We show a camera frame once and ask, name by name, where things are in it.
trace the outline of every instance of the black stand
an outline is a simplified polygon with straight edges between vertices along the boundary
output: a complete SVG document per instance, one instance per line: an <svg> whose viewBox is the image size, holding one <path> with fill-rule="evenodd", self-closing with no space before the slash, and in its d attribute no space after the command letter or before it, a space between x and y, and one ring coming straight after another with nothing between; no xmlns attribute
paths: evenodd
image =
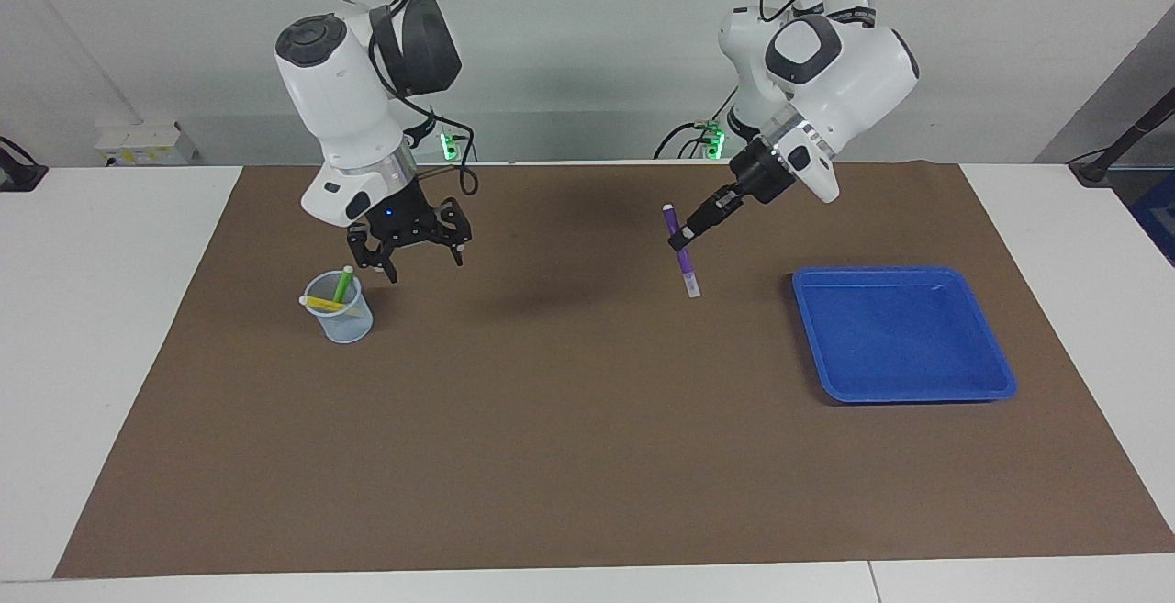
<svg viewBox="0 0 1175 603"><path fill-rule="evenodd" d="M1123 133L1116 142L1106 148L1106 152L1097 156L1097 160L1085 165L1070 162L1069 169L1073 170L1077 181L1087 188L1108 188L1106 173L1109 172L1110 166L1117 162L1117 159L1134 143L1137 143L1142 135L1150 133L1167 121L1171 113L1175 113L1175 89L1167 92L1166 96L1159 99L1159 102L1147 110L1147 114L1142 115L1142 119Z"/></svg>
<svg viewBox="0 0 1175 603"><path fill-rule="evenodd" d="M20 148L16 143L13 143L8 139L0 139L5 145L12 147L13 150L22 156L26 156L32 165L21 165L16 162L8 152L0 148L0 169L8 175L8 180L0 183L0 193L31 193L45 179L45 174L49 170L48 167L43 165L36 165L33 161L33 156L29 156L25 148Z"/></svg>

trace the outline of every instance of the green indicator light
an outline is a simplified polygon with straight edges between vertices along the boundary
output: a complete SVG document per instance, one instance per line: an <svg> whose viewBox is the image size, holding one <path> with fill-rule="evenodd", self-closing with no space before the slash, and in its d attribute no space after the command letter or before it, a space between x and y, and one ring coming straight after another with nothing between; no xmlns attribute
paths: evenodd
<svg viewBox="0 0 1175 603"><path fill-rule="evenodd" d="M717 123L710 122L706 127L706 158L718 160L723 156L723 145L726 143L726 133Z"/></svg>
<svg viewBox="0 0 1175 603"><path fill-rule="evenodd" d="M444 159L450 162L461 155L461 148L457 148L457 142L452 141L452 135L445 133L441 134L441 150L444 152Z"/></svg>

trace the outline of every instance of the green marker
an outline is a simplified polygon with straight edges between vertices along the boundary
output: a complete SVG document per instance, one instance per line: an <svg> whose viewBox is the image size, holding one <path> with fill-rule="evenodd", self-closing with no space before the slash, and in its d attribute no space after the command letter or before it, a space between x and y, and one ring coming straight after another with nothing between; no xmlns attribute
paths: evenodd
<svg viewBox="0 0 1175 603"><path fill-rule="evenodd" d="M355 269L350 266L344 266L343 274L338 277L338 286L335 287L335 302L343 302L347 289L351 288L352 279L355 279Z"/></svg>

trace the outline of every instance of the yellow marker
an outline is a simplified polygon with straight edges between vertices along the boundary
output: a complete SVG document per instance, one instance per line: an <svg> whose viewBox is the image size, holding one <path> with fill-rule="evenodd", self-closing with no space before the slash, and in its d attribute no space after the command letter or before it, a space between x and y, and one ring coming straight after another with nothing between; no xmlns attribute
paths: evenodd
<svg viewBox="0 0 1175 603"><path fill-rule="evenodd" d="M335 314L335 311L341 311L347 307L341 302L331 302L328 299L315 297L315 296L302 296L297 299L302 307L308 309L314 309L315 311L328 311ZM351 308L347 310L348 316L365 316L362 309Z"/></svg>
<svg viewBox="0 0 1175 603"><path fill-rule="evenodd" d="M315 297L315 296L302 296L301 302L310 309L317 309L318 311L341 311L347 308L345 304L341 302L333 302L328 299Z"/></svg>

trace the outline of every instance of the brown paper mat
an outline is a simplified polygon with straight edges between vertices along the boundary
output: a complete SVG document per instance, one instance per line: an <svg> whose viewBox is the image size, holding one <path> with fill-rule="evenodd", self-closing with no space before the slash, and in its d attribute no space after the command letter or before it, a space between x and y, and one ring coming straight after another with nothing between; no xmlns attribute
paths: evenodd
<svg viewBox="0 0 1175 603"><path fill-rule="evenodd" d="M465 267L364 273L350 347L296 302L349 259L314 172L241 175L58 577L1175 550L956 167L747 206L693 246L696 301L660 206L724 168L485 169ZM1019 395L832 403L788 276L834 264L962 272Z"/></svg>

